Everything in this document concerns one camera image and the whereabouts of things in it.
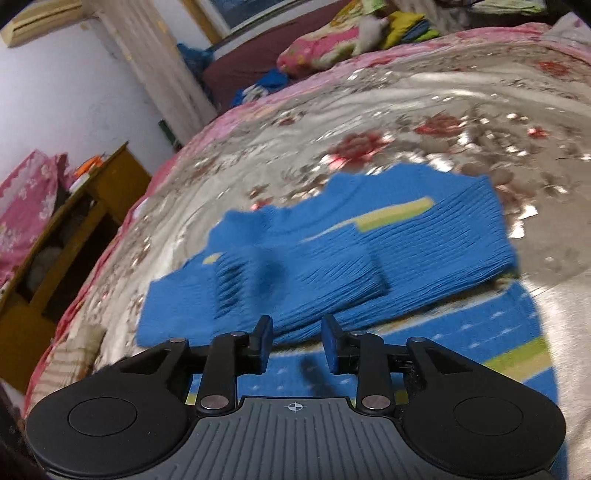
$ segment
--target pink floral cloth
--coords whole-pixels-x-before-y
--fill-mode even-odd
[[[13,276],[45,229],[59,183],[67,183],[67,155],[35,150],[0,185],[0,286]]]
[[[183,150],[166,162],[152,178],[152,182],[148,186],[146,195],[140,199],[138,203],[129,211],[124,224],[119,229],[117,236],[111,242],[107,250],[103,253],[86,283],[78,293],[75,301],[70,305],[68,310],[61,318],[56,330],[56,341],[54,345],[57,345],[59,340],[67,335],[69,326],[74,316],[81,308],[90,287],[98,280],[103,266],[116,249],[119,241],[129,231],[129,228],[133,223],[132,214],[135,207],[147,197],[154,194],[169,179],[173,179],[177,167],[180,167],[187,162],[193,161],[197,153],[203,150],[211,142],[227,137],[240,124],[260,118],[270,112],[273,112],[288,100],[306,93],[310,93],[321,87],[331,85],[343,77],[350,75],[357,69],[380,64],[388,64],[420,56],[427,56],[436,51],[446,51],[453,49],[461,50],[476,44],[486,43],[539,44],[558,51],[562,51],[573,57],[591,63],[591,48],[589,50],[582,50],[580,48],[568,47],[555,42],[543,41],[542,35],[549,29],[550,27],[548,25],[538,23],[524,24],[514,28],[477,28],[474,30],[450,34],[445,37],[426,41],[420,44],[405,44],[385,51],[366,53],[359,57],[341,62],[326,72],[317,73],[309,79],[304,80],[296,85],[292,85],[291,87],[283,89],[273,95],[263,97],[256,102],[238,106],[225,113],[223,116],[210,123],[199,134],[197,134]],[[50,347],[41,358],[31,377],[31,381],[27,390],[27,396],[25,398],[26,412],[28,412],[28,406],[30,404],[33,389],[38,382],[41,373],[43,373],[46,367],[47,358],[52,348],[53,347]]]

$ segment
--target white wall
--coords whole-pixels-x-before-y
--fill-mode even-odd
[[[0,41],[0,181],[36,148],[78,166],[127,140],[153,173],[174,154],[161,118],[98,20],[20,47]]]
[[[180,0],[152,0],[170,33],[189,47],[205,50],[212,46],[211,42],[195,23]]]

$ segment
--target wooden cabinet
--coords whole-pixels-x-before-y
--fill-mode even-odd
[[[50,345],[56,323],[48,317],[46,309],[59,295],[58,287],[68,278],[80,252],[105,219],[115,225],[123,222],[128,210],[145,193],[149,182],[150,175],[129,152],[126,143],[100,168],[93,170],[88,180],[51,217],[0,300],[0,377],[16,389],[26,390],[38,360]],[[24,295],[22,285],[33,259],[55,237],[82,201],[88,201],[90,205],[84,218],[63,245],[35,292]]]

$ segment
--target sweater sleeve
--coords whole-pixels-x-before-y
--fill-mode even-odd
[[[204,345],[225,332],[251,331],[263,314],[273,318],[280,342],[309,340],[317,330],[310,326],[322,315],[386,289],[352,225],[294,245],[232,249],[212,265],[186,266],[152,283],[138,344],[163,341],[164,330]]]

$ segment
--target blue sweater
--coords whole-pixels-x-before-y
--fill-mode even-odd
[[[137,342],[209,343],[274,320],[275,343],[309,340],[335,313],[364,329],[515,266],[486,177],[398,165],[378,176],[335,175],[289,209],[228,212],[206,249],[151,284]]]

